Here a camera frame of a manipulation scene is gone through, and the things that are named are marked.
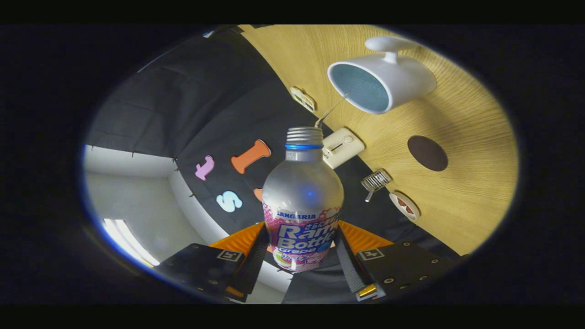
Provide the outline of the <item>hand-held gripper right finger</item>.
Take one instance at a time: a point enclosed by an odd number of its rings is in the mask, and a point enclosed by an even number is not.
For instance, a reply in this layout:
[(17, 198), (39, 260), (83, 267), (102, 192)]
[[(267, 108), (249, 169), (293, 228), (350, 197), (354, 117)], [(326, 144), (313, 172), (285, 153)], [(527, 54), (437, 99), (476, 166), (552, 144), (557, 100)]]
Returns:
[(338, 223), (336, 252), (358, 302), (404, 297), (424, 289), (468, 258), (447, 260), (412, 242), (394, 243), (345, 221)]

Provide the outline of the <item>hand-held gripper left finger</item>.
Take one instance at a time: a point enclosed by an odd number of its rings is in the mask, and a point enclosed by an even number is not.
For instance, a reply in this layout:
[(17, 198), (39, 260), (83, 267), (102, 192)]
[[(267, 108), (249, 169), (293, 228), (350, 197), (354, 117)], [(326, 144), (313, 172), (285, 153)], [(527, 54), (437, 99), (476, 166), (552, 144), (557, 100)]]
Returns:
[(192, 243), (160, 262), (155, 271), (206, 301), (245, 303), (268, 245), (269, 234), (260, 222), (211, 245)]

